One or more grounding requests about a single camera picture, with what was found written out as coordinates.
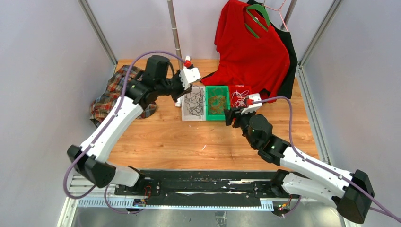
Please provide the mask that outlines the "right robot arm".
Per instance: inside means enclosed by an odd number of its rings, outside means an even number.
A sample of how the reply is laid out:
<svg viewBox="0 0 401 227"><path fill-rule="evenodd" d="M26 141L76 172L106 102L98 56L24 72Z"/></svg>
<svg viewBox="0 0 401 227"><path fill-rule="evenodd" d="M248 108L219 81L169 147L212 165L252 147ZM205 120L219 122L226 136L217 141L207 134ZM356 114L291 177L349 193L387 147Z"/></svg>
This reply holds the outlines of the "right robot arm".
<svg viewBox="0 0 401 227"><path fill-rule="evenodd" d="M240 128L258 155L266 162L293 170L278 170L270 191L276 197L286 193L309 197L336 208L345 219L363 224L375 196L370 179L355 172L328 165L272 133L273 126L262 114L244 108L224 110L226 126Z"/></svg>

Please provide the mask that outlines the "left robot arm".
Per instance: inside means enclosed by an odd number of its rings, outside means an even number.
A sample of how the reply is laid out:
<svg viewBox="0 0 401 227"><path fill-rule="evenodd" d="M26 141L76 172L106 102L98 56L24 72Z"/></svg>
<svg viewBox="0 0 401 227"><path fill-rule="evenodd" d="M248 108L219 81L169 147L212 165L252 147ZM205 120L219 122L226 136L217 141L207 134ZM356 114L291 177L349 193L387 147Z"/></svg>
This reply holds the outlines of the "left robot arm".
<svg viewBox="0 0 401 227"><path fill-rule="evenodd" d="M145 69L130 81L124 81L120 97L92 135L79 146L68 148L67 155L71 160L69 171L75 169L97 188L119 184L125 185L133 195L144 192L143 175L137 169L114 166L107 160L128 126L158 97L170 96L177 101L191 92L193 83L201 79L199 70L190 60L178 60L182 62L183 69L168 78L170 60L152 52Z"/></svg>

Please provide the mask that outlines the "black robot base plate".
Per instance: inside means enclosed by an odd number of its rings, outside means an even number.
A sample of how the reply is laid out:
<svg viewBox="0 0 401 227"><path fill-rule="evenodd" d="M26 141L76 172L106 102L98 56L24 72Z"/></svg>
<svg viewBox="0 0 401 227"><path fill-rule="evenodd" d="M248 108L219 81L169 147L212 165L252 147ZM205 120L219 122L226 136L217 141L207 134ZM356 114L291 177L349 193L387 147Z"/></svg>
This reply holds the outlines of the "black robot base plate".
<svg viewBox="0 0 401 227"><path fill-rule="evenodd" d="M273 184L273 171L142 170L133 187L117 185L114 194L145 199L148 205L188 207L257 207L261 199L289 201Z"/></svg>

